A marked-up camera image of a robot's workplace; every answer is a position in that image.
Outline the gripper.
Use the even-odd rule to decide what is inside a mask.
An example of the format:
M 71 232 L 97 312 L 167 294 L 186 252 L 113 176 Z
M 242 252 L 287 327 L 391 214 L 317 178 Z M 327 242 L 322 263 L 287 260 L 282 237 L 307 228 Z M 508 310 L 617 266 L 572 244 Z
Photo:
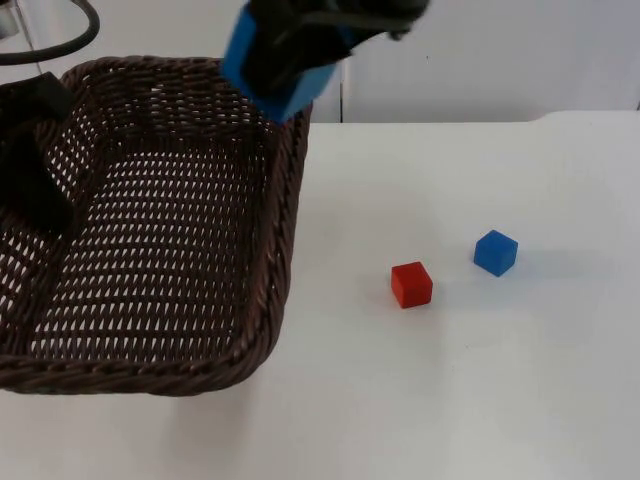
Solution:
M 400 41 L 430 1 L 250 1 L 248 86 L 271 96 L 306 71 L 352 57 L 372 39 Z

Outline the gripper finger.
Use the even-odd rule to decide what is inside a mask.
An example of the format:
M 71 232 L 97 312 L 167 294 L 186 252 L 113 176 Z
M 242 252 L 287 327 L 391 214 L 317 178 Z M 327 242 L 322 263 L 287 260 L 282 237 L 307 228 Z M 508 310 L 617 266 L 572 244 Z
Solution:
M 1 121 L 64 120 L 71 112 L 71 91 L 52 73 L 1 86 Z
M 1 205 L 44 234 L 61 234 L 74 207 L 53 180 L 36 122 L 1 121 Z

